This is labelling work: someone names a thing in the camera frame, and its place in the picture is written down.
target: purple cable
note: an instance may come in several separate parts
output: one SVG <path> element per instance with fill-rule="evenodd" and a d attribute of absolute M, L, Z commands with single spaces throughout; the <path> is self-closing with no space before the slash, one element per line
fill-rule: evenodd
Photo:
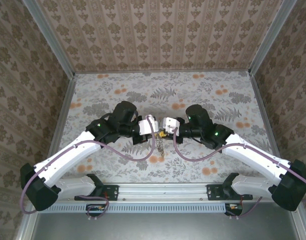
<path fill-rule="evenodd" d="M 97 218 L 98 219 L 98 218 L 102 217 L 105 214 L 105 212 L 109 209 L 110 202 L 105 197 L 101 197 L 101 196 L 83 196 L 83 195 L 79 195 L 78 197 L 80 197 L 82 199 L 93 199 L 93 200 L 103 200 L 103 201 L 106 201 L 106 206 L 105 206 L 104 210 L 101 212 L 100 215 L 98 215 L 96 217 L 90 216 L 90 209 L 93 208 L 93 207 L 97 207 L 98 205 L 89 205 L 88 206 L 86 215 L 89 217 L 89 219 L 91 219 L 91 218 L 94 218 L 94 219 Z"/>
<path fill-rule="evenodd" d="M 254 204 L 254 206 L 250 210 L 248 210 L 246 213 L 243 213 L 240 216 L 236 216 L 233 212 L 228 211 L 228 210 L 226 210 L 226 212 L 228 212 L 229 214 L 232 215 L 230 217 L 235 217 L 236 219 L 246 217 L 247 215 L 249 215 L 256 208 L 256 206 L 260 203 L 261 200 L 262 200 L 262 197 L 260 196 L 259 199 Z"/>
<path fill-rule="evenodd" d="M 175 148 L 175 151 L 176 153 L 184 160 L 186 161 L 190 161 L 190 162 L 199 162 L 199 161 L 203 161 L 205 159 L 208 159 L 210 157 L 212 157 L 214 154 L 218 153 L 219 151 L 223 150 L 223 149 L 226 149 L 226 148 L 229 148 L 229 147 L 234 147 L 234 146 L 238 146 L 238 147 L 243 147 L 245 149 L 250 149 L 252 150 L 253 152 L 261 155 L 262 157 L 266 158 L 267 160 L 270 160 L 272 163 L 278 165 L 279 167 L 283 168 L 284 170 L 288 171 L 289 173 L 293 174 L 295 177 L 297 177 L 298 179 L 300 179 L 301 181 L 303 181 L 305 184 L 306 184 L 306 179 L 300 175 L 298 175 L 296 172 L 294 172 L 293 170 L 289 169 L 287 166 L 284 166 L 283 164 L 280 164 L 278 161 L 276 161 L 275 159 L 265 155 L 264 153 L 262 153 L 261 151 L 255 149 L 254 147 L 251 147 L 251 146 L 248 146 L 248 145 L 244 145 L 242 143 L 231 143 L 231 144 L 227 144 L 225 146 L 222 146 L 220 147 L 219 149 L 215 150 L 214 152 L 210 153 L 209 155 L 207 156 L 204 156 L 204 157 L 201 157 L 201 158 L 198 158 L 198 159 L 190 159 L 190 158 L 187 158 L 185 156 L 183 156 L 178 147 L 177 147 L 177 130 L 178 128 L 176 127 L 174 129 L 174 134 L 173 134 L 173 145 L 174 145 L 174 148 Z"/>
<path fill-rule="evenodd" d="M 109 150 L 111 150 L 112 152 L 116 153 L 117 155 L 121 156 L 122 158 L 125 158 L 127 160 L 130 160 L 130 161 L 133 161 L 133 162 L 142 162 L 142 161 L 145 161 L 146 159 L 148 159 L 153 151 L 154 151 L 154 148 L 155 148 L 155 136 L 154 136 L 154 129 L 153 129 L 153 126 L 152 126 L 152 123 L 150 122 L 149 120 L 149 117 L 147 116 L 146 117 L 146 120 L 148 121 L 148 124 L 149 124 L 149 127 L 151 128 L 151 134 L 152 134 L 152 148 L 151 148 L 151 151 L 149 152 L 149 154 L 143 158 L 140 158 L 140 159 L 133 159 L 133 158 L 130 158 L 128 156 L 125 156 L 121 153 L 119 153 L 117 150 L 115 150 L 114 148 L 106 145 L 105 143 L 102 143 L 102 142 L 98 142 L 98 141 L 93 141 L 93 140 L 85 140 L 85 141 L 80 141 L 79 143 L 75 144 L 74 146 L 71 146 L 69 147 L 68 149 L 64 150 L 63 152 L 61 152 L 59 155 L 57 155 L 55 158 L 53 158 L 51 161 L 49 161 L 44 167 L 42 167 L 39 171 L 37 171 L 26 183 L 25 187 L 23 188 L 23 191 L 22 191 L 22 194 L 21 194 L 21 197 L 19 199 L 19 207 L 20 209 L 22 210 L 22 212 L 24 214 L 33 214 L 33 213 L 36 213 L 37 211 L 36 210 L 33 210 L 33 211 L 26 211 L 24 209 L 24 197 L 25 197 L 25 193 L 27 192 L 29 186 L 31 185 L 31 183 L 33 182 L 33 180 L 40 174 L 42 173 L 43 171 L 47 170 L 48 167 L 54 163 L 56 160 L 58 160 L 60 157 L 62 157 L 64 154 L 68 153 L 69 151 L 71 151 L 72 149 L 75 149 L 77 148 L 78 146 L 82 145 L 82 144 L 87 144 L 87 143 L 92 143 L 92 144 L 98 144 L 104 148 L 107 148 Z"/>

